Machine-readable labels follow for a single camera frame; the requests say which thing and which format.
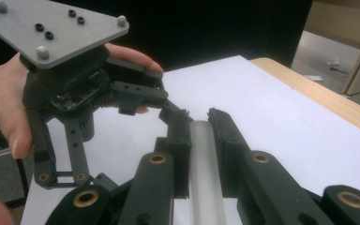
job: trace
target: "hex screw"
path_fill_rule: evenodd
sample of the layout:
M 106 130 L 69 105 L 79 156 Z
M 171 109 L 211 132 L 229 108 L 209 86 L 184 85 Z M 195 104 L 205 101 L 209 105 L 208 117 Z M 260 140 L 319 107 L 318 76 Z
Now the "hex screw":
M 128 19 L 125 16 L 119 16 L 117 22 L 119 26 L 126 26 Z
M 70 9 L 70 10 L 68 11 L 68 16 L 74 18 L 74 17 L 77 16 L 77 12 L 74 11 L 74 10 L 72 10 L 72 9 Z
M 7 12 L 8 12 L 8 6 L 4 1 L 0 0 L 0 13 L 7 13 Z
M 42 31 L 45 30 L 45 27 L 43 27 L 42 24 L 37 23 L 37 24 L 35 24 L 35 29 L 36 29 L 37 31 L 39 31 L 39 32 L 42 32 Z
M 84 25 L 84 17 L 78 17 L 77 21 L 78 21 L 78 24 Z
M 37 57 L 43 60 L 49 59 L 49 51 L 45 46 L 37 47 Z
M 54 39 L 54 34 L 50 31 L 45 32 L 46 39 Z

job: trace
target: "gray metal plate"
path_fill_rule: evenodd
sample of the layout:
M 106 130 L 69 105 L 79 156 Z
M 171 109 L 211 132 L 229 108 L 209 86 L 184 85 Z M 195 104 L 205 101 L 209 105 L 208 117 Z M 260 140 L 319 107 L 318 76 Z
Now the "gray metal plate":
M 22 53 L 38 68 L 52 68 L 68 59 L 118 38 L 129 25 L 118 25 L 118 18 L 47 0 L 6 0 L 7 12 L 0 12 L 0 38 Z M 76 17 L 68 16 L 69 10 Z M 85 23 L 78 24 L 83 17 Z M 39 32 L 35 24 L 44 26 Z M 46 39 L 45 32 L 53 33 Z M 49 58 L 38 57 L 37 48 L 44 46 Z

